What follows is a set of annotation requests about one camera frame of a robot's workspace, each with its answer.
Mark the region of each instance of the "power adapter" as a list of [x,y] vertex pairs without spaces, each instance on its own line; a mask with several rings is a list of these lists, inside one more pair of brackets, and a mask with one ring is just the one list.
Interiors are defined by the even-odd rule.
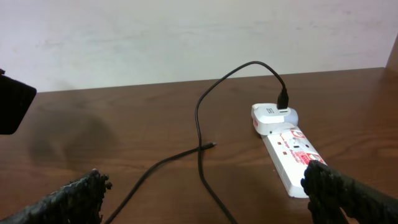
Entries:
[[297,112],[292,108],[278,110],[274,103],[259,103],[252,105],[251,116],[289,196],[307,198],[301,179],[308,163],[326,163],[297,127]]

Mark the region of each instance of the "table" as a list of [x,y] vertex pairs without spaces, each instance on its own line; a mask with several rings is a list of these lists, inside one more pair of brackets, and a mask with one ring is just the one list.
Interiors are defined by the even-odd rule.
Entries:
[[[398,198],[398,74],[384,68],[283,75],[299,127],[329,166]],[[17,133],[0,136],[0,218],[92,168],[114,187],[108,218],[155,162],[197,146],[194,109],[214,80],[39,93]],[[275,102],[272,76],[232,78],[200,107],[205,176],[239,223],[311,223],[289,198],[251,105]],[[228,223],[202,186],[197,155],[156,170],[113,223]]]

